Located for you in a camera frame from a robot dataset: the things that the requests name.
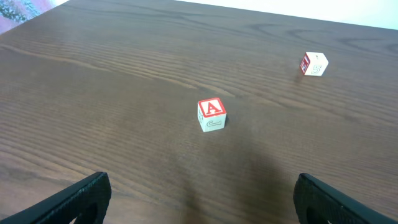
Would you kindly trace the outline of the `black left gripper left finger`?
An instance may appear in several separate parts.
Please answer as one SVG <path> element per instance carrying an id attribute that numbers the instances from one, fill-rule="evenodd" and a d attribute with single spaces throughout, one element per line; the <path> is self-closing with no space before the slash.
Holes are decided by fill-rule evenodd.
<path id="1" fill-rule="evenodd" d="M 108 174 L 95 172 L 1 224 L 102 224 L 111 199 Z"/>

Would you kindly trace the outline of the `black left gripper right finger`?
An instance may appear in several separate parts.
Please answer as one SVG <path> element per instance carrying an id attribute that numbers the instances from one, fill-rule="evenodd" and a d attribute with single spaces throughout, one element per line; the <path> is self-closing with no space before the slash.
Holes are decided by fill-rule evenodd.
<path id="1" fill-rule="evenodd" d="M 300 224 L 397 224 L 307 173 L 299 175 L 293 201 Z"/>

